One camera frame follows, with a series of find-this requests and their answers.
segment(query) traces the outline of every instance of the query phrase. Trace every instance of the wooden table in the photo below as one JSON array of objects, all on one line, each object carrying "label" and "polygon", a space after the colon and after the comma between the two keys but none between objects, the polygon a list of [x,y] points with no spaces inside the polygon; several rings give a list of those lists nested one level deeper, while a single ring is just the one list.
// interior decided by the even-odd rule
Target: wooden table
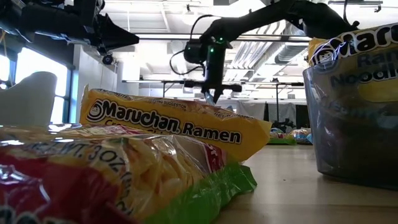
[{"label": "wooden table", "polygon": [[398,223],[398,192],[324,177],[312,146],[267,146],[245,165],[257,189],[234,198],[215,223]]}]

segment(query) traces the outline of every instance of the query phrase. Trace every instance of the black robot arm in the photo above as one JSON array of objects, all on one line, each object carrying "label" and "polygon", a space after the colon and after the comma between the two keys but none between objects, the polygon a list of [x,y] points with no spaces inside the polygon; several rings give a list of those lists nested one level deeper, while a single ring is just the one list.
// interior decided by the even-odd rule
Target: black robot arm
[{"label": "black robot arm", "polygon": [[241,91],[241,86],[222,84],[224,56],[226,49],[230,48],[229,42],[247,31],[281,20],[291,22],[309,37],[321,39],[330,39],[343,32],[357,30],[359,24],[357,21],[353,25],[349,24],[326,4],[303,0],[280,0],[243,17],[217,19],[200,39],[188,41],[183,51],[186,61],[203,66],[205,76],[205,81],[186,82],[185,86],[201,86],[206,99],[210,95],[209,89],[215,89],[213,103],[216,103],[225,89]]},{"label": "black robot arm", "polygon": [[0,0],[0,29],[34,42],[34,35],[47,35],[68,43],[88,44],[101,55],[109,50],[136,44],[139,38],[113,24],[103,0]]}]

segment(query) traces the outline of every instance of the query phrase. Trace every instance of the maruchan logo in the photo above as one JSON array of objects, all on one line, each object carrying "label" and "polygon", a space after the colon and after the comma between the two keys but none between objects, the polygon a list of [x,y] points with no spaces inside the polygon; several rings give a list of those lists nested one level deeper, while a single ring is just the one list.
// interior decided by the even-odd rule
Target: maruchan logo
[{"label": "maruchan logo", "polygon": [[346,58],[361,52],[369,52],[377,47],[398,44],[398,23],[378,27],[376,30],[347,32],[322,44],[315,50],[311,59],[313,65]]},{"label": "maruchan logo", "polygon": [[135,108],[126,108],[109,100],[96,100],[86,118],[92,123],[100,122],[105,118],[113,118],[145,128],[154,128],[174,134],[181,133],[178,119],[162,116],[156,110],[145,112]]}]

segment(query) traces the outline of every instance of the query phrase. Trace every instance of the plastic container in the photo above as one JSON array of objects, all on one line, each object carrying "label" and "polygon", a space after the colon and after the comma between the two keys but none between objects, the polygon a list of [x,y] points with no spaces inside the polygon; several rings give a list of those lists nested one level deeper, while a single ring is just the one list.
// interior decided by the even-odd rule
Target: plastic container
[{"label": "plastic container", "polygon": [[[373,57],[347,57],[304,71],[317,167],[348,182],[398,189],[398,57]],[[369,63],[359,64],[359,58]]]}]

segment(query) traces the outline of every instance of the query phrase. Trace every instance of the plastic bag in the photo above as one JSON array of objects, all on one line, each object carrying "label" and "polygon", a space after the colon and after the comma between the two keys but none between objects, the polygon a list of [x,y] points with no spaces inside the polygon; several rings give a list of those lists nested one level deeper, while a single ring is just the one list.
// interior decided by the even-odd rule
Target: plastic bag
[{"label": "plastic bag", "polygon": [[307,136],[307,140],[308,140],[311,144],[313,144],[313,141],[312,141],[312,134],[309,134],[309,135]]},{"label": "plastic bag", "polygon": [[256,186],[225,158],[192,138],[125,126],[1,126],[0,204],[6,223],[209,223]]},{"label": "plastic bag", "polygon": [[291,134],[271,131],[270,136],[271,138],[268,144],[288,144],[288,145],[296,144],[296,140],[293,138]]},{"label": "plastic bag", "polygon": [[271,123],[194,101],[129,96],[106,90],[88,91],[80,112],[81,124],[121,124],[156,134],[196,138],[244,161],[269,140]]},{"label": "plastic bag", "polygon": [[310,128],[302,128],[293,130],[290,132],[293,138],[296,140],[297,144],[312,144],[308,139],[307,136],[311,134]]},{"label": "plastic bag", "polygon": [[398,24],[310,43],[304,81],[320,172],[398,189],[397,43]]}]

